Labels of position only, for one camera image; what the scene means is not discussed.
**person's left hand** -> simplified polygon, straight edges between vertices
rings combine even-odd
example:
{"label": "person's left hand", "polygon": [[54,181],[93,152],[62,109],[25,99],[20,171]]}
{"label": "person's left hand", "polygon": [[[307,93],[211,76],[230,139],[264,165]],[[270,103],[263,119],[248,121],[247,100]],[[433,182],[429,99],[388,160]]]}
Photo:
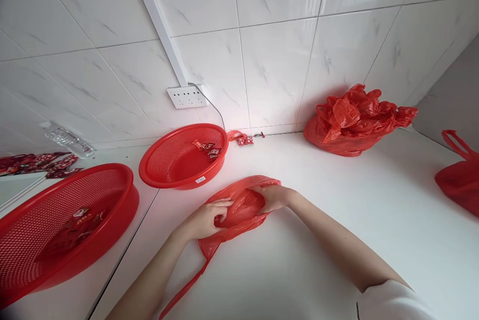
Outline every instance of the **person's left hand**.
{"label": "person's left hand", "polygon": [[228,206],[233,201],[231,198],[218,199],[208,204],[201,205],[192,214],[187,217],[176,229],[186,240],[195,240],[207,238],[213,234],[224,230],[214,225],[215,217],[221,215],[220,222],[226,218]]}

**white countertop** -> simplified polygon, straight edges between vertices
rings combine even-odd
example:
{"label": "white countertop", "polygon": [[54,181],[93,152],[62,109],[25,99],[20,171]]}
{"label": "white countertop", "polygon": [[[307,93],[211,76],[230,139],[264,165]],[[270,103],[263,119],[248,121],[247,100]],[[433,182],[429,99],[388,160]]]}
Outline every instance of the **white countertop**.
{"label": "white countertop", "polygon": [[[357,158],[323,152],[302,133],[254,141],[241,148],[231,143],[222,170],[204,186],[159,191],[91,319],[107,316],[188,214],[230,183],[262,174],[298,190],[354,232],[440,318],[477,320],[479,220],[434,182],[437,171],[461,160],[458,155],[405,130]],[[203,263],[191,242],[153,319]],[[358,296],[308,229],[284,209],[222,244],[167,319],[355,320]]]}
{"label": "white countertop", "polygon": [[[98,297],[121,259],[130,240],[151,205],[158,189],[140,179],[138,165],[148,146],[99,150],[93,158],[79,159],[72,168],[91,168],[105,163],[123,163],[134,174],[134,184],[140,193],[140,202],[130,226],[116,244],[97,262],[70,280],[38,293],[29,294],[4,311],[15,320],[85,320],[93,310]],[[24,197],[31,198],[61,179],[46,179]]]}

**crumpled red plastic bag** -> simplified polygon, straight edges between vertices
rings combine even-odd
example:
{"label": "crumpled red plastic bag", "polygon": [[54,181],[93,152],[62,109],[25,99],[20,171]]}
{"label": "crumpled red plastic bag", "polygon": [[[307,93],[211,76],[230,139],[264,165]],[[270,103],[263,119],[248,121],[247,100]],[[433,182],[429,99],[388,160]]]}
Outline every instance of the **crumpled red plastic bag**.
{"label": "crumpled red plastic bag", "polygon": [[354,157],[394,129],[411,124],[417,108],[380,102],[379,89],[366,93],[364,87],[356,84],[343,97],[330,96],[326,104],[318,105],[318,115],[306,125],[304,137],[330,153]]}
{"label": "crumpled red plastic bag", "polygon": [[[446,143],[465,161],[444,168],[434,179],[444,194],[479,217],[479,153],[471,150],[456,135],[455,130],[444,130],[442,135]],[[466,151],[459,148],[449,136],[453,136]]]}
{"label": "crumpled red plastic bag", "polygon": [[194,283],[205,272],[213,255],[218,250],[221,243],[234,239],[240,234],[253,230],[260,226],[269,213],[258,215],[258,212],[264,207],[264,197],[247,188],[255,186],[267,185],[281,185],[281,182],[276,179],[268,178],[263,175],[253,175],[235,183],[228,185],[223,190],[220,190],[209,198],[205,204],[212,201],[224,198],[231,198],[233,204],[228,208],[226,219],[220,223],[220,217],[215,218],[215,226],[218,228],[226,228],[210,237],[199,239],[201,252],[206,258],[206,262],[201,270],[175,295],[175,297],[168,303],[166,308],[162,311],[160,319],[172,309],[173,306],[188,292]]}

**red colander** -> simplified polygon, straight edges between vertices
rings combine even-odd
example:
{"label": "red colander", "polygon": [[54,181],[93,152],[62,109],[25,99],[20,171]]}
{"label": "red colander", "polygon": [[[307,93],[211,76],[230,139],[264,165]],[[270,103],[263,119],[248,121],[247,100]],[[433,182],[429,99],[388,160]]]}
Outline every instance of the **red colander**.
{"label": "red colander", "polygon": [[[8,213],[0,220],[0,309],[92,265],[125,232],[138,201],[131,169],[112,163],[63,179]],[[88,238],[66,254],[37,259],[78,209],[100,202],[111,210]]]}
{"label": "red colander", "polygon": [[[221,148],[219,157],[209,162],[205,152],[193,144],[214,143]],[[140,177],[154,188],[181,190],[202,186],[214,178],[228,150],[225,130],[215,124],[192,124],[165,135],[147,150],[140,162]]]}

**wall socket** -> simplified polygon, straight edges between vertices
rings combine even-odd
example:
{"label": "wall socket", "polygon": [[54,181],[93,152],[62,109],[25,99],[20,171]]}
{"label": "wall socket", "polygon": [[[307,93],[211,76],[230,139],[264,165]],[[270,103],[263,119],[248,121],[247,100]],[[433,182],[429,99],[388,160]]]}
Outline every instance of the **wall socket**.
{"label": "wall socket", "polygon": [[[197,86],[201,89],[201,92],[205,93],[206,88],[203,84],[197,84]],[[206,98],[192,85],[168,88],[166,91],[177,109],[198,108],[209,105]]]}

